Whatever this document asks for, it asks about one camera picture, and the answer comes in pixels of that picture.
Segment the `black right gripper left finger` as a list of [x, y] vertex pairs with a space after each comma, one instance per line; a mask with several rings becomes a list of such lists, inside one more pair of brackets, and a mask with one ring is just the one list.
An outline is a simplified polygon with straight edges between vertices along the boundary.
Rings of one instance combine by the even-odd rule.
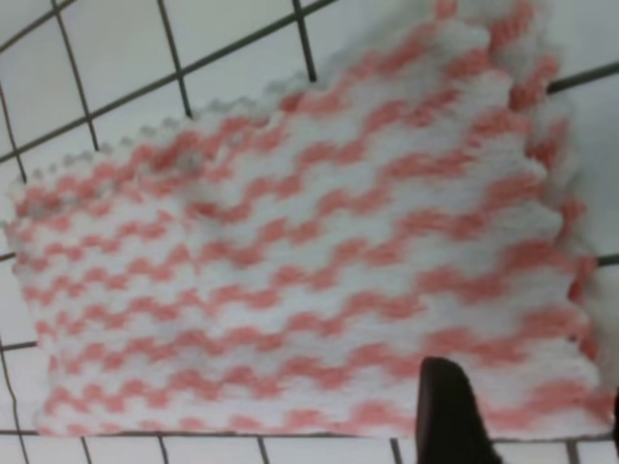
[[429, 357], [420, 369], [416, 413], [420, 464], [500, 464], [468, 376], [457, 363]]

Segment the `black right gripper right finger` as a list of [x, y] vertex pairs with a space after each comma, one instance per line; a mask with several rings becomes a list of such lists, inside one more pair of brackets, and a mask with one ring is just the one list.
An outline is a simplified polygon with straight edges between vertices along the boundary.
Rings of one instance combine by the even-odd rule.
[[611, 435], [619, 435], [619, 389], [617, 388], [613, 403], [613, 428]]

